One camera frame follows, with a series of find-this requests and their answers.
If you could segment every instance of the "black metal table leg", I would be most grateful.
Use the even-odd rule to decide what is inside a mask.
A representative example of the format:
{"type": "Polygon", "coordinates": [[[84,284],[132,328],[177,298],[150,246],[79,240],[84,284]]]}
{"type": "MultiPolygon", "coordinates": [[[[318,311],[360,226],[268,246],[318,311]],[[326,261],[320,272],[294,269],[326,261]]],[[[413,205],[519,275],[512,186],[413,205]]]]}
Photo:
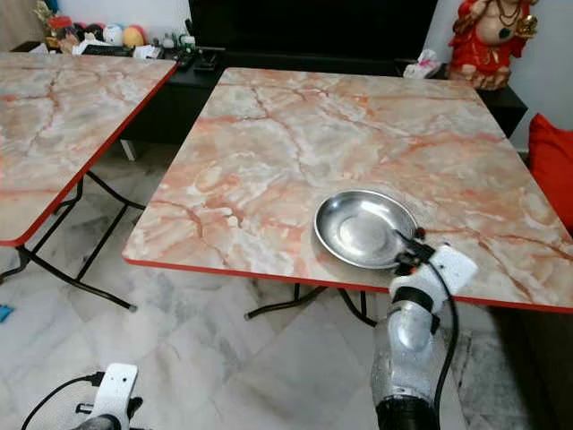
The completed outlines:
{"type": "Polygon", "coordinates": [[[110,301],[114,302],[115,304],[120,305],[121,307],[124,307],[125,309],[128,309],[130,312],[135,312],[137,310],[136,305],[132,305],[131,303],[127,303],[126,301],[122,300],[119,297],[114,296],[113,294],[107,293],[106,291],[102,291],[101,289],[98,289],[98,288],[91,287],[87,284],[84,284],[83,282],[80,282],[80,281],[66,275],[62,271],[58,270],[56,267],[52,266],[49,262],[38,257],[32,251],[26,249],[25,246],[18,246],[16,249],[18,250],[19,253],[24,254],[26,257],[28,257],[31,261],[36,263],[38,266],[49,271],[54,276],[57,276],[60,280],[67,282],[68,284],[72,285],[73,287],[82,289],[84,291],[87,291],[88,293],[95,294],[96,296],[100,296],[102,298],[110,300],[110,301]]]}
{"type": "Polygon", "coordinates": [[[364,316],[368,313],[368,309],[366,307],[366,291],[360,292],[360,313],[364,316]]]}
{"type": "Polygon", "coordinates": [[[131,206],[132,208],[139,209],[140,211],[145,211],[145,206],[142,204],[132,202],[131,200],[127,200],[125,197],[117,193],[113,188],[111,188],[108,184],[102,181],[99,176],[93,173],[91,170],[86,172],[86,175],[89,176],[93,181],[101,186],[104,190],[106,190],[109,194],[111,194],[116,200],[119,200],[121,203],[131,206]]]}
{"type": "MultiPolygon", "coordinates": [[[[308,302],[313,301],[327,287],[317,287],[302,297],[300,297],[300,288],[301,288],[301,285],[299,283],[296,283],[295,284],[295,299],[294,300],[291,300],[289,302],[276,303],[275,305],[266,305],[263,307],[259,307],[257,309],[254,309],[251,312],[247,312],[244,315],[244,319],[245,320],[251,320],[255,316],[265,314],[267,312],[279,311],[281,309],[288,309],[290,307],[296,307],[296,306],[304,305],[308,302]]],[[[366,292],[365,291],[360,292],[360,311],[359,311],[356,308],[356,306],[353,303],[350,296],[348,295],[348,293],[343,288],[337,288],[337,290],[338,290],[338,293],[342,296],[342,299],[344,300],[344,303],[346,304],[348,309],[350,309],[350,312],[352,312],[352,315],[354,315],[360,321],[362,321],[363,323],[365,323],[371,327],[376,326],[377,323],[373,319],[368,317],[368,309],[366,306],[366,292]]]]}
{"type": "Polygon", "coordinates": [[[135,209],[144,210],[145,206],[138,204],[136,202],[132,202],[130,200],[127,200],[122,195],[120,195],[119,193],[114,191],[109,185],[107,185],[101,178],[96,176],[93,172],[89,171],[89,172],[87,172],[87,175],[91,179],[93,179],[94,182],[96,182],[96,184],[101,186],[107,193],[111,194],[112,197],[114,197],[119,202],[123,203],[124,206],[119,211],[119,213],[117,213],[111,226],[109,226],[109,228],[107,229],[104,236],[99,240],[95,249],[91,252],[91,254],[88,257],[88,259],[86,260],[86,262],[80,268],[80,272],[78,273],[77,277],[74,279],[71,276],[66,275],[62,271],[58,270],[56,267],[52,266],[49,262],[38,257],[38,251],[46,243],[46,241],[52,236],[52,234],[60,226],[62,221],[64,221],[64,219],[67,217],[67,215],[73,209],[75,204],[83,196],[83,178],[81,178],[78,181],[77,188],[76,188],[76,195],[72,199],[61,202],[58,205],[58,207],[56,208],[54,213],[56,213],[59,209],[62,209],[62,208],[65,208],[64,212],[62,212],[60,215],[58,215],[58,218],[56,219],[56,221],[54,221],[54,223],[50,226],[50,228],[47,230],[47,232],[44,234],[44,236],[42,236],[40,238],[40,240],[36,243],[36,245],[31,250],[26,248],[25,245],[20,245],[20,246],[16,247],[16,250],[18,251],[18,255],[20,256],[20,266],[17,267],[16,269],[10,269],[9,271],[5,271],[4,273],[0,274],[0,283],[2,283],[4,278],[6,278],[10,275],[14,275],[15,273],[19,273],[19,272],[23,271],[26,268],[26,266],[28,265],[28,263],[30,261],[32,261],[32,262],[36,263],[37,265],[39,265],[40,267],[42,267],[43,269],[45,269],[45,270],[49,271],[50,273],[52,273],[53,275],[57,276],[60,280],[63,280],[65,282],[67,282],[68,284],[72,285],[73,287],[82,289],[82,290],[87,291],[91,294],[95,294],[96,296],[105,298],[106,300],[110,300],[110,301],[114,302],[115,304],[120,305],[121,307],[124,307],[125,309],[129,309],[131,312],[135,312],[137,310],[136,305],[132,305],[130,303],[127,303],[126,301],[122,300],[121,298],[116,297],[113,294],[107,293],[106,291],[103,291],[101,289],[94,288],[90,285],[84,284],[80,280],[85,275],[86,271],[91,266],[91,264],[93,263],[94,259],[98,255],[99,251],[104,246],[105,242],[107,241],[107,239],[111,235],[112,231],[114,230],[114,228],[119,223],[119,220],[123,217],[123,215],[127,211],[127,208],[133,207],[135,209]]]}
{"type": "Polygon", "coordinates": [[[26,269],[26,266],[30,262],[30,259],[20,251],[18,251],[18,257],[20,258],[20,265],[15,269],[10,269],[9,271],[0,273],[0,284],[2,284],[4,282],[4,279],[8,278],[9,276],[15,275],[16,273],[20,273],[21,271],[26,269]]]}
{"type": "Polygon", "coordinates": [[[283,302],[283,303],[276,303],[275,305],[266,305],[266,306],[260,307],[258,309],[251,311],[251,312],[247,312],[244,315],[244,319],[250,320],[250,319],[254,318],[255,316],[258,316],[260,314],[265,314],[267,312],[278,311],[281,309],[288,309],[289,307],[297,307],[300,305],[304,305],[308,302],[313,301],[326,288],[327,287],[317,287],[317,288],[309,291],[304,296],[296,298],[295,300],[291,300],[289,302],[283,302]]]}
{"type": "Polygon", "coordinates": [[[370,325],[371,327],[376,327],[376,322],[374,320],[368,318],[365,315],[365,312],[363,314],[358,309],[356,309],[355,304],[352,302],[352,299],[344,289],[338,288],[338,293],[342,296],[344,303],[346,303],[346,306],[348,306],[348,309],[350,309],[350,312],[352,312],[352,314],[356,318],[358,318],[363,323],[370,325]]]}

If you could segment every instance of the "red table edge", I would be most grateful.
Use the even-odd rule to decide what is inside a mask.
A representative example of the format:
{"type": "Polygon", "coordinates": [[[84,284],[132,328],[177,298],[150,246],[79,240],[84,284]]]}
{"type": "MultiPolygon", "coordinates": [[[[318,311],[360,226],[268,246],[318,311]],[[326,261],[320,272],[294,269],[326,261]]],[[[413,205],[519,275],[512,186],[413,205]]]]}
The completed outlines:
{"type": "MultiPolygon", "coordinates": [[[[157,269],[171,269],[176,271],[196,271],[202,273],[212,273],[216,275],[228,275],[228,276],[239,276],[243,278],[252,279],[263,279],[263,280],[285,280],[293,283],[301,283],[303,285],[314,285],[314,286],[325,286],[333,288],[344,288],[352,289],[355,291],[368,291],[372,293],[388,293],[388,288],[385,287],[368,287],[364,285],[347,284],[345,282],[336,282],[334,280],[314,280],[314,279],[304,279],[291,276],[282,275],[269,275],[267,273],[254,273],[250,271],[233,271],[226,269],[213,269],[211,267],[196,267],[187,266],[182,264],[173,264],[170,262],[148,262],[145,260],[133,260],[122,256],[128,264],[133,264],[136,266],[153,267],[157,269]]],[[[541,311],[541,312],[551,312],[555,314],[573,314],[573,307],[565,306],[551,306],[551,305],[536,305],[532,303],[518,303],[518,302],[506,302],[503,300],[491,300],[488,298],[475,298],[475,297],[464,297],[455,296],[456,301],[471,303],[473,305],[488,305],[495,307],[507,307],[513,309],[522,309],[527,311],[541,311]]]]}
{"type": "Polygon", "coordinates": [[[167,74],[161,78],[161,80],[153,87],[150,93],[140,102],[137,107],[132,111],[131,114],[127,116],[127,118],[115,129],[113,133],[102,143],[102,145],[98,148],[98,150],[91,156],[91,158],[86,162],[86,164],[81,168],[78,173],[76,173],[73,178],[68,182],[68,184],[60,191],[57,196],[52,200],[52,202],[44,209],[44,211],[36,218],[36,220],[32,223],[32,225],[18,238],[11,239],[11,240],[0,240],[0,246],[19,246],[24,245],[28,239],[30,239],[38,228],[44,221],[46,221],[47,217],[56,209],[57,205],[62,201],[62,199],[72,190],[72,188],[80,181],[80,179],[85,175],[85,173],[90,169],[91,166],[95,164],[96,161],[104,154],[104,152],[109,148],[109,146],[117,140],[121,132],[125,129],[125,127],[132,122],[133,118],[148,104],[153,96],[159,91],[159,89],[163,86],[167,80],[173,76],[175,70],[177,69],[177,65],[173,64],[173,67],[169,69],[167,74]]]}

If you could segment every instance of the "deity statue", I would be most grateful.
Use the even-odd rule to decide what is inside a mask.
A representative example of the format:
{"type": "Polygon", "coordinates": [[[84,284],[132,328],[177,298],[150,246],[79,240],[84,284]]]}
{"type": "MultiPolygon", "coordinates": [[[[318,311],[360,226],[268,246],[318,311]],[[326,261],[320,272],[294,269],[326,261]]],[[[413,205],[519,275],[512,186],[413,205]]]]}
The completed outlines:
{"type": "Polygon", "coordinates": [[[526,42],[537,32],[530,15],[537,0],[464,0],[454,23],[454,48],[449,79],[469,81],[478,90],[497,90],[508,84],[509,56],[521,57],[526,42]]]}

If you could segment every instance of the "white robot part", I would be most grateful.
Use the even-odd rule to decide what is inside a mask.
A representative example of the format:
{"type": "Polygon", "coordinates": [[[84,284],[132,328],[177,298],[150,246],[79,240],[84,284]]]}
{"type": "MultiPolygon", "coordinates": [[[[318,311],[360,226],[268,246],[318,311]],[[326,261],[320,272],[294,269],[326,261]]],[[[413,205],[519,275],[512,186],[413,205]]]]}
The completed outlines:
{"type": "Polygon", "coordinates": [[[127,406],[137,378],[137,366],[113,363],[107,367],[91,414],[87,419],[101,415],[117,418],[122,430],[129,430],[127,406]]]}
{"type": "MultiPolygon", "coordinates": [[[[477,266],[469,257],[448,245],[440,246],[430,258],[430,262],[448,285],[452,296],[469,284],[477,273],[477,266]]],[[[418,271],[411,275],[395,278],[390,284],[390,295],[394,297],[400,287],[418,288],[430,296],[433,300],[433,314],[441,310],[447,299],[440,280],[427,264],[422,264],[418,271]]]]}

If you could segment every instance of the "white wall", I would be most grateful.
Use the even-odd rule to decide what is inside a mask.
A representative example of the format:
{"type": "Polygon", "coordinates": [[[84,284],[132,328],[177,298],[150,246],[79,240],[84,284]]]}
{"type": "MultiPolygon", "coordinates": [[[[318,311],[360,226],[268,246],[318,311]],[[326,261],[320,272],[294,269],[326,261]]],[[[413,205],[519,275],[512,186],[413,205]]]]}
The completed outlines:
{"type": "Polygon", "coordinates": [[[0,51],[27,40],[41,40],[44,29],[32,9],[36,0],[0,0],[0,51]]]}
{"type": "MultiPolygon", "coordinates": [[[[449,61],[452,24],[461,0],[439,0],[425,45],[449,61]]],[[[540,112],[556,126],[573,129],[573,1],[541,0],[533,8],[539,19],[539,32],[514,59],[509,85],[529,107],[511,136],[514,146],[523,150],[529,140],[529,121],[540,112]]]]}
{"type": "Polygon", "coordinates": [[[138,24],[151,38],[185,32],[189,0],[59,0],[62,14],[75,22],[138,24]]]}

